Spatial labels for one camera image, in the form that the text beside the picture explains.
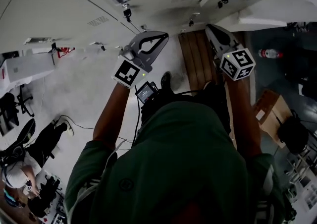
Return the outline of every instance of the person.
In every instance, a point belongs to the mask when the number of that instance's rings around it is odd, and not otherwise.
[[[273,156],[263,154],[244,82],[226,77],[237,150],[228,135],[223,85],[196,96],[162,91],[142,107],[142,126],[117,159],[129,89],[117,84],[71,173],[65,208],[75,223],[282,223]]]
[[[42,170],[45,162],[60,140],[63,132],[74,135],[70,123],[64,119],[59,122],[54,120],[39,134],[36,141],[25,149],[23,161],[17,161],[2,170],[2,180],[5,183],[4,194],[8,199],[17,200],[16,188],[23,187],[28,181],[31,183],[32,193],[39,195],[35,177]]]

